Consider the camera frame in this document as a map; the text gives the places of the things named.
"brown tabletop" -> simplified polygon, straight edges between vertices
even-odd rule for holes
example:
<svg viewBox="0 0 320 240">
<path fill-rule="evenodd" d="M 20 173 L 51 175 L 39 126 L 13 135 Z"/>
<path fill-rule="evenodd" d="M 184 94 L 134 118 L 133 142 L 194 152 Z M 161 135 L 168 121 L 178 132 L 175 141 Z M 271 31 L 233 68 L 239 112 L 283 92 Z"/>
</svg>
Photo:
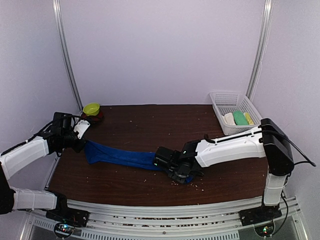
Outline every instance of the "brown tabletop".
<svg viewBox="0 0 320 240">
<path fill-rule="evenodd" d="M 109 147 L 155 152 L 159 146 L 181 150 L 184 143 L 223 137 L 211 105 L 102 106 L 105 119 L 85 138 Z M 268 169 L 265 158 L 219 163 L 204 177 L 175 183 L 164 172 L 98 162 L 85 153 L 64 151 L 49 190 L 68 199 L 123 206 L 182 206 L 220 203 L 261 196 Z"/>
</svg>

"blue cloth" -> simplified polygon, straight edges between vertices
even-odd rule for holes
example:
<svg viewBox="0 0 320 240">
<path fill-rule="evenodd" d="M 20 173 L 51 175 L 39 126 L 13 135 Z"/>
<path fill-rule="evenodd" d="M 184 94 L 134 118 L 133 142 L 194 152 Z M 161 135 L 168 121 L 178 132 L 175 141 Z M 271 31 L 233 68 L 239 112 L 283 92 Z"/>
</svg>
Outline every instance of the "blue cloth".
<svg viewBox="0 0 320 240">
<path fill-rule="evenodd" d="M 118 164 L 147 170 L 163 171 L 153 164 L 154 152 L 125 151 L 87 141 L 84 147 L 86 160 L 89 164 L 97 162 Z M 192 176 L 187 177 L 186 183 L 191 182 Z"/>
</svg>

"white basket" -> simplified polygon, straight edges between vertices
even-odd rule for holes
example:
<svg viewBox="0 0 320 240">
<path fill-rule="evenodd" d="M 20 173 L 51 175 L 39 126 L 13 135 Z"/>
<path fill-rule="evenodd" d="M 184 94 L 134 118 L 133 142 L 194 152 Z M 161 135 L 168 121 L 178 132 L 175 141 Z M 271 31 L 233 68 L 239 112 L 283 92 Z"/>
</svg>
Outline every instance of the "white basket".
<svg viewBox="0 0 320 240">
<path fill-rule="evenodd" d="M 242 133 L 260 125 L 262 117 L 245 95 L 237 92 L 211 92 L 209 95 L 213 102 L 213 110 L 219 120 L 224 135 Z M 222 115 L 235 111 L 249 113 L 254 125 L 233 126 L 225 124 Z"/>
</svg>

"white wall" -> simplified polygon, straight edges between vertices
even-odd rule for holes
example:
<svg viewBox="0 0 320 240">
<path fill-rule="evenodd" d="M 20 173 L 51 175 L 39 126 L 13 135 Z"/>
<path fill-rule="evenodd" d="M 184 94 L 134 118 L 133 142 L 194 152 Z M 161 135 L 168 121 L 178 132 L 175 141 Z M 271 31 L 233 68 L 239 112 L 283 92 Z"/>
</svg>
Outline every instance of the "white wall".
<svg viewBox="0 0 320 240">
<path fill-rule="evenodd" d="M 0 0 L 0 152 L 24 141 L 55 111 L 76 113 L 51 0 Z M 12 186 L 44 188 L 54 154 L 10 179 Z M 16 239 L 24 213 L 0 215 L 0 239 Z"/>
<path fill-rule="evenodd" d="M 62 0 L 83 104 L 208 104 L 245 93 L 264 0 Z"/>
<path fill-rule="evenodd" d="M 286 191 L 320 236 L 320 1 L 278 0 L 253 104 L 317 163 L 297 165 Z M 295 154 L 295 162 L 303 160 Z"/>
</svg>

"black cable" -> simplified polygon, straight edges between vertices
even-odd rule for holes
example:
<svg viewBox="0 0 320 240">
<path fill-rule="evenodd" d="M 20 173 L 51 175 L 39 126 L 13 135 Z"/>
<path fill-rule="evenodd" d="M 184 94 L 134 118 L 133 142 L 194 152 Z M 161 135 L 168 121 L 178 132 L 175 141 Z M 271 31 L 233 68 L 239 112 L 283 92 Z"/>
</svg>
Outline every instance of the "black cable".
<svg viewBox="0 0 320 240">
<path fill-rule="evenodd" d="M 54 122 L 60 121 L 62 119 L 68 119 L 68 118 L 78 118 L 78 119 L 81 119 L 81 120 L 86 120 L 84 117 L 77 116 L 77 115 L 67 115 L 67 116 L 63 116 L 63 117 L 59 117 L 57 119 L 54 119 L 54 120 L 50 121 L 49 123 L 47 123 L 43 128 L 41 128 L 37 133 L 35 133 L 32 137 L 30 137 L 26 141 L 20 142 L 17 145 L 14 145 L 14 146 L 10 147 L 9 149 L 3 151 L 0 156 L 3 156 L 5 154 L 11 152 L 12 150 L 14 150 L 14 149 L 16 149 L 16 148 L 18 148 L 20 146 L 23 146 L 23 145 L 27 144 L 28 142 L 32 141 L 33 139 L 36 138 L 36 136 L 38 136 L 40 133 L 42 133 L 47 127 L 49 127 Z"/>
<path fill-rule="evenodd" d="M 313 167 L 316 167 L 317 165 L 311 161 L 305 154 L 303 151 L 300 150 L 300 148 L 297 147 L 297 145 L 295 145 L 287 136 L 283 135 L 283 134 L 280 134 L 278 133 L 277 131 L 272 131 L 272 130 L 262 130 L 262 133 L 269 133 L 269 134 L 272 134 L 272 135 L 277 135 L 281 138 L 283 138 L 284 140 L 286 140 L 288 143 L 290 143 L 304 158 L 305 160 L 307 161 L 307 163 L 311 164 Z"/>
<path fill-rule="evenodd" d="M 285 214 L 284 220 L 283 220 L 283 222 L 281 223 L 280 227 L 271 234 L 272 237 L 273 237 L 274 235 L 276 235 L 276 234 L 280 231 L 280 229 L 285 225 L 285 222 L 286 222 L 286 220 L 287 220 L 287 218 L 288 218 L 289 206 L 288 206 L 288 203 L 287 203 L 286 199 L 285 199 L 284 196 L 283 196 L 283 193 L 284 193 L 284 192 L 281 193 L 281 198 L 282 198 L 282 200 L 284 201 L 284 204 L 285 204 L 285 206 L 286 206 L 286 214 Z"/>
<path fill-rule="evenodd" d="M 210 144 L 215 144 L 216 142 L 214 141 L 214 140 L 211 140 L 210 138 L 209 138 L 209 135 L 208 134 L 205 134 L 204 136 L 203 136 L 203 138 L 204 138 L 204 140 L 206 140 L 208 143 L 210 143 Z"/>
</svg>

